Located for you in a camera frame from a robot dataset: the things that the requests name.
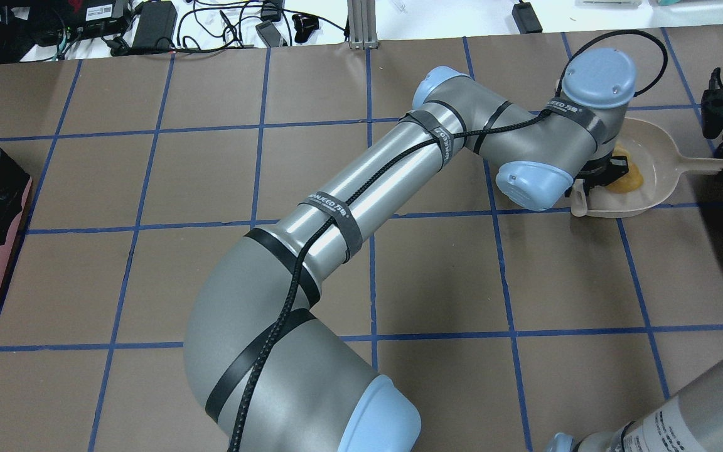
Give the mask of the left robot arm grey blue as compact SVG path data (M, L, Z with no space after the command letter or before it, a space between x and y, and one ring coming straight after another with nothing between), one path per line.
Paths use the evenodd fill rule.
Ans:
M184 366L228 451L411 451L419 410L316 312L328 281L404 204L471 151L520 208L553 208L578 178L602 173L637 67L624 51L574 55L531 114L470 74L438 66L378 141L289 215L249 229L218 261L190 313Z

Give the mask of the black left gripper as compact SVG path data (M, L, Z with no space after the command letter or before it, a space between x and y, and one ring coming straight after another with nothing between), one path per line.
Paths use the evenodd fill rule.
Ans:
M590 192L595 186L608 186L627 175L630 161L624 155L608 155L590 160L579 172L584 192Z

